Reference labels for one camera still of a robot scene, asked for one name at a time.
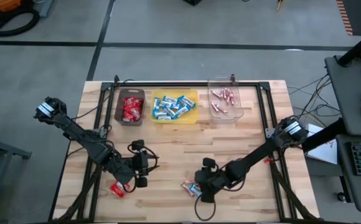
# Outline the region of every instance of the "wire bundle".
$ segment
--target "wire bundle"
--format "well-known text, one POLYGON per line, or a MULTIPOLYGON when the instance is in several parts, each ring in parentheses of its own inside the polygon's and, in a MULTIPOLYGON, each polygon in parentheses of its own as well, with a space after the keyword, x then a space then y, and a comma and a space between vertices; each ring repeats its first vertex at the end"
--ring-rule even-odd
POLYGON ((307 94, 312 95, 311 98, 309 99, 309 101, 307 102, 307 104, 304 106, 304 108, 298 108, 296 106, 293 106, 293 108, 301 110, 301 114, 298 115, 298 118, 300 118, 302 116, 305 116, 305 118, 306 118, 306 115, 311 115, 314 118, 315 121, 317 121, 318 123, 320 123, 323 126, 326 126, 317 116, 320 116, 320 117, 333 117, 333 116, 340 115, 340 110, 338 108, 336 108, 335 106, 332 106, 328 101, 326 101, 325 99, 323 99, 323 97, 320 96, 320 92, 324 89, 324 87, 331 84, 330 78, 327 77, 327 76, 328 76, 328 74, 324 75, 323 77, 321 77, 321 78, 319 78, 319 79, 317 79, 317 80, 315 80, 315 81, 313 81, 313 82, 311 82, 311 83, 309 83, 309 84, 307 84, 307 85, 305 85, 305 86, 303 86, 301 88, 298 88, 298 87, 295 87, 295 86, 288 86, 290 88, 296 88, 296 90, 291 92, 290 95, 292 95, 293 93, 295 93, 297 91, 301 91, 303 93, 307 93, 307 94), (303 88, 308 87, 308 86, 310 86, 310 85, 312 85, 312 84, 314 84, 316 82, 317 82, 317 84, 316 84, 315 92, 310 93, 308 91, 302 90, 303 88), (324 103, 319 104, 314 109, 312 109, 315 102, 316 102, 316 100, 318 98, 320 100, 322 100, 324 103), (312 103, 312 106, 310 107, 309 110, 307 110, 308 106, 311 103, 312 103), (337 114, 322 114, 322 113, 319 113, 319 109, 325 108, 325 107, 330 108, 332 110, 336 110, 336 111, 338 111, 338 113, 337 114))

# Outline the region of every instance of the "concrete floor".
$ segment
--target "concrete floor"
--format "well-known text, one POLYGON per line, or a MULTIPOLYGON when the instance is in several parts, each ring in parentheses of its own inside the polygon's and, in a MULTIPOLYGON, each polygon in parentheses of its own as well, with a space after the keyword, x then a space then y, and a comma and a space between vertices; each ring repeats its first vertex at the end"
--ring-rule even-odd
MULTIPOLYGON (((0 40, 97 42, 109 1, 55 1, 50 17, 34 29, 0 40)), ((289 0, 277 13, 276 2, 203 0, 191 7, 181 0, 117 0, 105 42, 353 46, 361 39, 345 33, 335 0, 289 0)), ((9 27, 26 19, 21 16, 9 27)), ((48 219, 68 141, 58 129, 32 116, 46 96, 62 99, 69 115, 76 114, 94 51, 0 46, 0 141, 33 152, 30 161, 15 158, 10 165, 0 191, 0 219, 48 219)), ((206 80, 234 73, 239 79, 281 79, 289 86, 303 86, 325 75, 324 58, 335 54, 343 52, 103 47, 93 80, 112 80, 114 75, 122 80, 206 80)), ((314 86, 305 90, 313 92, 314 86)), ((337 106, 330 86, 322 97, 337 106)), ((291 95, 293 106, 299 108, 309 98, 305 93, 291 95)), ((322 121, 330 124, 336 119, 322 121)), ((306 122, 314 123, 309 118, 306 122)), ((361 223, 354 205, 334 197, 340 191, 338 178, 311 180, 322 218, 361 223)))

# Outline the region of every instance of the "desk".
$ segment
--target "desk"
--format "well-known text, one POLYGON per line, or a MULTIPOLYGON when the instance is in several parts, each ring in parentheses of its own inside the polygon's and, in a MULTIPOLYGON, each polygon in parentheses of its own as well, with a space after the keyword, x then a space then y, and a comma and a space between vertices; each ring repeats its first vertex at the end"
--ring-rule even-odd
MULTIPOLYGON (((278 119, 292 115, 286 82, 272 81, 270 85, 278 119)), ((100 88, 101 82, 86 82, 78 115, 96 106, 100 88)), ((231 159, 245 156, 264 143, 256 89, 240 87, 244 116, 236 124, 212 124, 207 87, 187 87, 199 92, 199 120, 195 124, 179 125, 155 124, 149 120, 152 90, 176 87, 141 88, 146 93, 143 125, 121 126, 112 119, 110 124, 113 130, 108 139, 115 143, 116 149, 123 156, 130 156, 126 146, 131 141, 144 139, 146 146, 160 156, 161 167, 147 176, 148 187, 136 189, 124 199, 118 199, 111 192, 107 194, 108 187, 115 180, 111 174, 103 173, 95 221, 199 222, 194 214, 195 199, 191 198, 180 184, 194 178, 194 172, 201 168, 202 159, 205 157, 215 159, 219 166, 222 166, 231 159)), ((119 90, 115 91, 113 107, 116 106, 118 92, 119 90)), ((92 128, 95 113, 78 119, 77 123, 85 129, 92 128)), ((78 143, 72 142, 69 152, 79 147, 78 143)), ((86 160, 85 151, 77 152, 67 159, 53 218, 60 217, 66 211, 82 188, 86 160)), ((291 187, 308 210, 319 216, 304 154, 300 149, 288 149, 286 160, 291 187)), ((251 168, 241 191, 221 191, 216 195, 216 201, 217 211, 211 222, 278 221, 270 167, 263 161, 251 168)), ((212 213, 212 204, 201 203, 198 210, 202 217, 208 217, 212 213)))
POLYGON ((339 146, 339 160, 343 164, 342 173, 344 175, 341 182, 347 198, 351 198, 348 202, 354 201, 355 206, 361 211, 361 177, 355 176, 350 171, 352 168, 345 147, 345 142, 361 141, 361 58, 353 59, 348 67, 340 66, 335 57, 326 58, 324 61, 334 87, 342 119, 309 137, 302 147, 304 151, 314 149, 340 134, 341 137, 338 137, 337 141, 342 144, 339 146))

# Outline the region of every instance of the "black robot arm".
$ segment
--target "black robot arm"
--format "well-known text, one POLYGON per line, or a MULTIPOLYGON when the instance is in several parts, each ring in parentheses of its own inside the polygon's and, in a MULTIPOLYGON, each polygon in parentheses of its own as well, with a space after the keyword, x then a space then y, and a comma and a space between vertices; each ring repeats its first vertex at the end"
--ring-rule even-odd
POLYGON ((99 132, 83 129, 69 118, 65 103, 59 99, 47 97, 36 109, 34 118, 63 130, 66 138, 81 144, 94 163, 113 174, 121 184, 127 184, 135 177, 136 187, 146 187, 147 179, 144 176, 158 167, 157 164, 148 167, 148 159, 157 159, 157 157, 143 150, 143 140, 131 144, 133 157, 121 157, 111 141, 102 138, 99 132))
MULTIPOLYGON (((266 140, 266 142, 251 152, 244 158, 230 161, 223 167, 219 168, 213 159, 205 158, 203 160, 203 168, 195 173, 194 180, 201 189, 201 194, 196 200, 201 199, 202 202, 215 203, 215 194, 221 190, 237 191, 240 190, 245 182, 246 175, 250 168, 270 155, 275 151, 283 151, 289 147, 297 147, 305 141, 308 131, 303 128, 295 116, 285 118, 282 120, 274 133, 266 140), (241 187, 233 190, 236 185, 243 182, 241 187)), ((317 220, 320 223, 325 223, 317 219, 314 215, 310 214, 305 206, 298 200, 294 192, 289 188, 286 181, 281 176, 276 165, 271 163, 270 166, 274 170, 274 177, 281 184, 283 189, 289 195, 300 214, 306 220, 317 220)), ((203 221, 210 220, 213 215, 208 219, 200 218, 203 221)))

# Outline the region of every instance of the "wooden tabletop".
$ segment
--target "wooden tabletop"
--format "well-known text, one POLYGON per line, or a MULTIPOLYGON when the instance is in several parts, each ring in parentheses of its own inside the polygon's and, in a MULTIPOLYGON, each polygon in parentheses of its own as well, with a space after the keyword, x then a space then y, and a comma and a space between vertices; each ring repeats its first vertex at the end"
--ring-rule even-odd
MULTIPOLYGON (((277 118, 281 120, 292 115, 293 110, 286 82, 270 81, 270 85, 277 118)), ((86 82, 78 115, 97 105, 100 86, 101 82, 86 82)), ((199 120, 195 124, 153 123, 149 116, 151 93, 158 87, 149 87, 142 88, 146 94, 146 107, 143 125, 140 127, 122 126, 114 120, 114 108, 119 93, 118 90, 115 91, 111 119, 113 130, 109 133, 108 139, 115 143, 115 148, 124 157, 131 156, 126 150, 131 141, 144 139, 146 146, 160 157, 160 168, 147 176, 148 187, 136 189, 123 199, 119 199, 108 190, 115 178, 108 172, 103 173, 96 208, 96 222, 198 222, 194 213, 195 198, 181 188, 181 183, 194 179, 194 172, 202 167, 202 159, 205 157, 215 159, 219 166, 222 166, 232 159, 246 156, 265 142, 255 88, 240 87, 244 116, 235 124, 212 124, 207 87, 190 88, 196 89, 199 93, 199 120)), ((268 121, 270 121, 266 100, 265 106, 268 121)), ((103 124, 105 111, 104 107, 101 124, 103 124)), ((95 115, 94 111, 78 119, 77 123, 85 129, 91 129, 95 115)), ((78 143, 72 142, 69 152, 79 147, 78 143)), ((302 150, 288 149, 285 156, 291 187, 308 210, 318 217, 319 213, 302 150)), ((54 218, 61 216, 80 192, 86 160, 85 150, 76 152, 67 159, 54 218)), ((284 209, 288 214, 285 198, 283 192, 284 209)), ((215 199, 217 211, 211 222, 278 221, 270 167, 263 161, 251 168, 244 188, 238 192, 221 191, 215 199)), ((199 214, 203 218, 209 217, 212 209, 212 204, 199 203, 198 205, 199 214)))

